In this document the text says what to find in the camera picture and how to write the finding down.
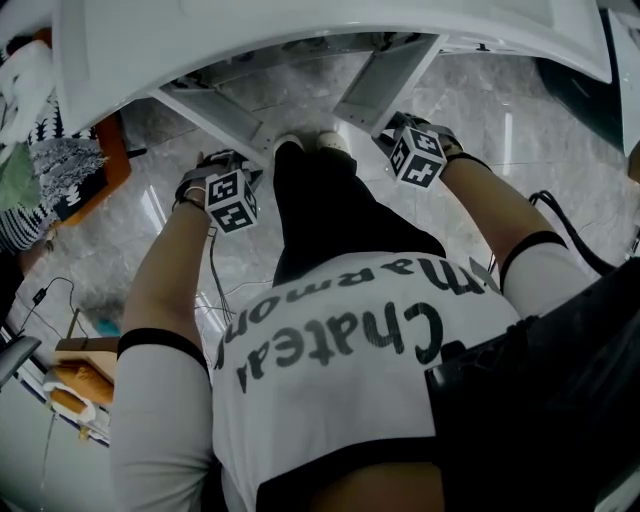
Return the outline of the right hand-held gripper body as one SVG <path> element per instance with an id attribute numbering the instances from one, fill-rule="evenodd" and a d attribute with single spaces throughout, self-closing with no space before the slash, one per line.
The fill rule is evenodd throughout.
<path id="1" fill-rule="evenodd" d="M 397 111 L 373 142 L 387 158 L 387 173 L 397 185 L 427 189 L 448 163 L 441 138 L 459 144 L 445 126 Z"/>

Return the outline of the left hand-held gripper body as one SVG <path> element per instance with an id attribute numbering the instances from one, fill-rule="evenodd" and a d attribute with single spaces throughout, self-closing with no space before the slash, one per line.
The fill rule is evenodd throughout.
<path id="1" fill-rule="evenodd" d="M 254 227 L 259 207 L 255 196 L 262 169 L 249 168 L 248 159 L 233 150 L 207 155 L 182 178 L 175 193 L 178 203 L 188 199 L 191 190 L 204 192 L 200 206 L 224 235 Z"/>

